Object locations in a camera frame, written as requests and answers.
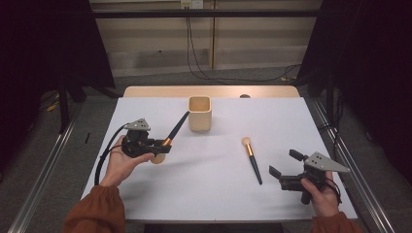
gold ferrule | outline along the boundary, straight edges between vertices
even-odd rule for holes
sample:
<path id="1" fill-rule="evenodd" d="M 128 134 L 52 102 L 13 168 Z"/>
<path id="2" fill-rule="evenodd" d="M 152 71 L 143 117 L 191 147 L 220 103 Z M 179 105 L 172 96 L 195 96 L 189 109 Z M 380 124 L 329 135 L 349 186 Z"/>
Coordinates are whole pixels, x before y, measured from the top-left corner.
<path id="1" fill-rule="evenodd" d="M 171 144 L 172 144 L 172 140 L 169 139 L 169 138 L 166 138 L 161 145 L 162 146 L 170 146 Z"/>
<path id="2" fill-rule="evenodd" d="M 254 151 L 252 150 L 252 147 L 250 144 L 246 145 L 246 150 L 248 151 L 249 156 L 254 155 Z"/>

cable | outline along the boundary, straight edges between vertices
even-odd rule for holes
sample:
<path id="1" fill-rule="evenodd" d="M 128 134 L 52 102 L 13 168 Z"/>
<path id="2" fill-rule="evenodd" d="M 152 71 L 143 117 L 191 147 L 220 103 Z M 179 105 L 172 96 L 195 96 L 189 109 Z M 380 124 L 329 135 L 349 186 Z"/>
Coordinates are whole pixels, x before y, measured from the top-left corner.
<path id="1" fill-rule="evenodd" d="M 222 82 L 222 81 L 270 82 L 270 81 L 276 81 L 276 80 L 279 80 L 279 79 L 283 78 L 286 74 L 288 74 L 289 72 L 291 72 L 294 68 L 296 68 L 296 67 L 298 67 L 298 66 L 301 65 L 301 64 L 290 65 L 290 66 L 288 66 L 288 67 L 285 68 L 285 71 L 284 71 L 284 73 L 283 73 L 282 75 L 277 76 L 277 77 L 275 77 L 275 78 L 266 79 L 266 80 L 249 80 L 249 79 L 232 79 L 232 78 L 210 78 L 209 76 L 207 76 L 207 75 L 202 71 L 202 69 L 200 68 L 199 63 L 198 63 L 198 61 L 197 61 L 197 56 L 196 56 L 196 53 L 195 53 L 195 51 L 194 51 L 194 44 L 193 44 L 193 39 L 192 39 L 192 35 L 191 35 L 191 23 L 190 23 L 190 18 L 189 18 L 189 17 L 187 17 L 186 23 L 187 23 L 187 33 L 188 33 L 188 57 L 187 57 L 187 59 L 188 59 L 189 70 L 190 70 L 190 72 L 191 72 L 195 77 L 197 77 L 197 78 L 199 78 L 199 79 L 201 79 L 201 80 L 214 81 L 214 82 L 221 83 L 221 84 L 225 84 L 225 85 L 228 85 L 228 84 L 227 84 L 227 83 L 224 83 L 224 82 Z M 189 62 L 189 48 L 190 48 L 190 45 L 189 45 L 189 44 L 191 44 L 191 50 L 192 50 L 192 53 L 193 53 L 193 56 L 194 56 L 194 60 L 195 60 L 196 65 L 197 65 L 197 69 L 200 71 L 200 73 L 201 73 L 204 77 L 200 77 L 200 76 L 196 75 L 196 74 L 191 70 L 190 62 Z"/>
<path id="2" fill-rule="evenodd" d="M 221 82 L 221 81 L 218 81 L 218 80 L 214 80 L 214 79 L 209 78 L 209 77 L 200 69 L 200 66 L 199 66 L 199 63 L 198 63 L 197 57 L 196 57 L 196 52 L 194 52 L 194 45 L 193 45 L 193 39 L 192 39 L 192 37 L 191 37 L 191 26 L 190 26 L 190 18 L 189 18 L 189 17 L 186 18 L 186 24 L 187 24 L 187 28 L 188 28 L 188 66 L 189 66 L 190 72 L 191 72 L 195 77 L 197 77 L 197 78 L 199 78 L 199 79 L 201 79 L 201 80 L 210 80 L 210 81 L 214 81 L 214 82 L 217 82 L 217 83 L 221 83 L 221 84 L 227 85 L 227 83 L 223 83 L 223 82 Z M 192 50 L 192 53 L 193 53 L 193 56 L 194 56 L 194 60 L 196 61 L 197 68 L 199 69 L 200 73 L 202 73 L 202 75 L 203 75 L 205 78 L 200 77 L 200 76 L 197 76 L 197 75 L 191 70 L 191 66 L 190 66 L 190 62 L 189 62 L 189 41 L 191 42 L 191 50 Z"/>
<path id="3" fill-rule="evenodd" d="M 110 149 L 110 145 L 113 143 L 113 141 L 115 140 L 115 138 L 118 136 L 118 134 L 123 130 L 123 128 L 126 126 L 127 124 L 122 125 L 117 131 L 116 133 L 113 135 L 112 139 L 110 140 L 109 144 L 107 145 L 106 149 L 104 150 L 104 152 L 102 153 L 102 155 L 100 156 L 100 160 L 99 163 L 97 164 L 96 167 L 96 173 L 94 175 L 94 185 L 99 185 L 100 184 L 100 171 L 102 170 L 102 166 L 104 163 L 104 160 L 106 159 L 107 155 L 109 154 L 109 152 L 117 147 L 114 146 Z"/>
<path id="4" fill-rule="evenodd" d="M 290 83 L 293 86 L 300 86 L 309 83 L 309 79 L 314 76 L 319 76 L 319 73 L 322 72 L 321 68 L 314 68 L 311 71 L 307 72 L 305 75 L 301 76 L 299 79 L 296 79 L 294 82 Z"/>
<path id="5" fill-rule="evenodd" d="M 337 141 L 338 141 L 338 138 L 340 137 L 339 123 L 340 123 L 340 119 L 342 118 L 342 116 L 343 116 L 343 97 L 342 97 L 342 93 L 339 91 L 339 97 L 336 100 L 336 112 L 334 114 L 334 123 L 333 123 L 336 129 L 336 133 L 333 139 L 333 160 L 336 160 Z"/>
<path id="6" fill-rule="evenodd" d="M 112 151 L 112 150 L 115 149 L 115 148 L 119 148 L 119 147 L 121 147 L 121 145 L 113 146 L 113 147 L 110 149 L 110 151 Z"/>
<path id="7" fill-rule="evenodd" d="M 329 183 L 325 183 L 326 186 L 328 186 L 330 189 L 333 190 L 333 192 L 336 194 L 336 198 L 337 198 L 337 204 L 339 205 L 340 203 L 342 203 L 342 200 L 340 199 L 340 188 L 337 185 L 336 182 L 334 182 L 333 180 L 326 178 L 328 181 L 332 182 L 334 187 L 332 185 L 330 185 Z"/>

black curtain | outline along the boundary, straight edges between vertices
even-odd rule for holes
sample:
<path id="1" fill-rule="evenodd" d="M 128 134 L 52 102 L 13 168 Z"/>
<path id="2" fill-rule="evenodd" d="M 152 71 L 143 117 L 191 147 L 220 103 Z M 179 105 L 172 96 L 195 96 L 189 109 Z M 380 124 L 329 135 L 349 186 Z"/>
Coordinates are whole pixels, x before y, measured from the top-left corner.
<path id="1" fill-rule="evenodd" d="M 336 84 L 394 167 L 412 183 L 412 29 L 409 1 L 367 1 Z"/>
<path id="2" fill-rule="evenodd" d="M 321 11 L 335 15 L 316 18 L 307 51 L 297 75 L 299 83 L 308 83 L 310 96 L 319 96 L 326 88 L 329 75 L 334 75 L 361 0 L 324 0 Z"/>
<path id="3" fill-rule="evenodd" d="M 72 88 L 115 87 L 87 0 L 0 1 L 0 169 L 34 122 L 41 96 L 59 79 Z"/>

black brush handle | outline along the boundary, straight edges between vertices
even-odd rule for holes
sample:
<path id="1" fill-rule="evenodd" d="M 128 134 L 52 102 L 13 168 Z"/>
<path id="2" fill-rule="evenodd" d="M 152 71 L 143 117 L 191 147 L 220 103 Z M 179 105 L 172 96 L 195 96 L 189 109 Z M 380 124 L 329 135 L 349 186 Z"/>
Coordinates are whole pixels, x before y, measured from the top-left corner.
<path id="1" fill-rule="evenodd" d="M 260 172 L 258 171 L 257 161 L 255 160 L 255 157 L 253 155 L 250 155 L 249 157 L 251 159 L 252 167 L 254 167 L 255 173 L 257 175 L 258 183 L 261 185 L 263 182 L 261 181 Z"/>
<path id="2" fill-rule="evenodd" d="M 183 125 L 183 123 L 185 122 L 186 118 L 188 117 L 189 113 L 190 113 L 190 112 L 187 111 L 187 112 L 183 115 L 183 117 L 179 120 L 178 124 L 176 124 L 176 126 L 173 128 L 172 132 L 170 132 L 169 137 L 167 137 L 167 138 L 169 138 L 169 139 L 171 139 L 171 140 L 173 140 L 173 138 L 175 138 L 176 134 L 178 134 L 180 128 L 182 127 L 182 125 Z"/>

wall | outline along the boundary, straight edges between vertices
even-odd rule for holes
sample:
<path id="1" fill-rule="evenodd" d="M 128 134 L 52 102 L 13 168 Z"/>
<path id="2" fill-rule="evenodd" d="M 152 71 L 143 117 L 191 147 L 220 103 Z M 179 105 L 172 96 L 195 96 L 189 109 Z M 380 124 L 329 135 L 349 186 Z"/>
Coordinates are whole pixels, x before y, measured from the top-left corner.
<path id="1" fill-rule="evenodd" d="M 89 0 L 93 10 L 180 9 L 174 0 Z M 319 9 L 320 0 L 204 0 L 204 9 Z M 115 77 L 186 72 L 185 18 L 97 19 Z M 286 66 L 301 63 L 314 18 L 191 18 L 190 28 L 202 70 Z M 196 63 L 190 51 L 189 62 Z"/>

